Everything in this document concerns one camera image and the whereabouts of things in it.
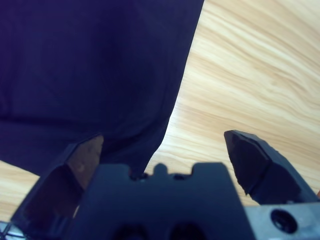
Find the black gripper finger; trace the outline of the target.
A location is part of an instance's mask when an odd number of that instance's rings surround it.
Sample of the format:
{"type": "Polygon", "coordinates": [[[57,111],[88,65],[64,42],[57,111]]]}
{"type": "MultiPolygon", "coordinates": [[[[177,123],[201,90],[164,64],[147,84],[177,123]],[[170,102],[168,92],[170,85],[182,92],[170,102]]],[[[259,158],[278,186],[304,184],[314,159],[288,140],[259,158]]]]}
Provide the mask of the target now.
{"type": "Polygon", "coordinates": [[[225,131],[224,139],[238,184],[258,204],[318,201],[293,165],[265,140],[239,130],[225,131]]]}
{"type": "Polygon", "coordinates": [[[23,199],[11,222],[31,240],[61,240],[97,166],[104,138],[70,144],[23,199]]]}

